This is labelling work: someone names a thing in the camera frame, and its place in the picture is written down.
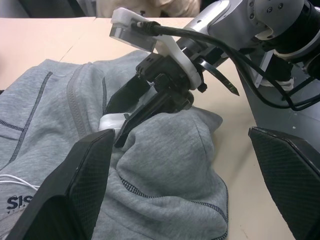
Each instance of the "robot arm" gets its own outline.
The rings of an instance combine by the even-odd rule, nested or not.
[[[307,0],[219,0],[209,5],[184,29],[214,37],[238,51],[252,46],[256,48],[257,43],[254,42],[258,41],[259,48],[274,50],[278,57],[286,61],[303,62],[306,71],[312,77],[318,78],[320,73],[316,66],[320,61],[319,12],[320,9]],[[110,36],[152,52],[153,48],[146,46],[150,46],[150,39],[154,40],[155,45],[155,37],[137,37],[137,33],[129,25],[135,21],[148,20],[131,15],[129,11],[123,12],[121,8],[114,11],[111,20],[114,27]],[[189,39],[180,40],[177,44],[182,51],[187,49],[193,54],[204,50],[197,42]]]

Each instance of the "person in background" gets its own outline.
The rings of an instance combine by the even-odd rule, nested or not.
[[[126,8],[146,18],[193,18],[200,13],[201,0],[96,0],[98,18],[111,18],[115,9]]]

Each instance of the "beige table surface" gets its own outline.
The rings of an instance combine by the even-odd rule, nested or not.
[[[188,18],[157,19],[180,27]],[[0,18],[0,89],[7,88],[28,68],[45,59],[84,64],[111,60],[135,50],[109,37],[110,19]],[[229,240],[293,240],[287,224],[266,188],[248,130],[255,120],[237,75],[226,61],[219,70],[232,81],[240,97],[230,94],[214,77],[204,73],[208,90],[194,92],[194,105],[222,116],[214,134],[213,168],[229,191]]]

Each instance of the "white plastic part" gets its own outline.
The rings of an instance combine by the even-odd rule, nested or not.
[[[297,20],[305,0],[254,0],[254,14],[268,30],[256,35],[267,41],[284,33]]]
[[[268,51],[264,54],[263,58],[261,59],[260,65],[259,65],[259,67],[263,71],[267,70],[268,65],[269,65],[273,55],[274,55],[273,50]],[[252,68],[249,68],[249,69],[250,69],[250,73],[252,73],[251,77],[254,80],[254,85],[256,88],[258,88],[260,86],[260,83],[261,83],[263,77],[259,73],[257,73],[254,69],[252,69]]]
[[[137,22],[150,22],[150,20],[123,7],[114,10],[111,19],[111,23],[114,26],[123,28],[126,31],[128,28],[130,28],[130,31],[133,31],[131,24]],[[158,53],[164,57],[170,55],[187,74],[190,80],[190,89],[196,90],[202,83],[201,77],[196,67],[182,52],[174,38],[168,35],[153,36],[152,38],[157,40],[155,49]]]
[[[115,137],[117,137],[124,122],[126,121],[125,114],[130,116],[130,113],[110,113],[104,115],[100,119],[99,131],[114,129]]]

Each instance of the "gray fabric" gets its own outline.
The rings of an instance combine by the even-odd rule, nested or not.
[[[24,73],[0,95],[0,174],[41,185],[75,142],[98,131],[110,97],[145,56],[137,51],[84,65],[46,60]],[[228,191],[211,168],[211,135],[221,123],[192,108],[158,114],[132,130],[113,150],[92,239],[225,239]],[[35,191],[0,183],[0,192],[3,237]]]

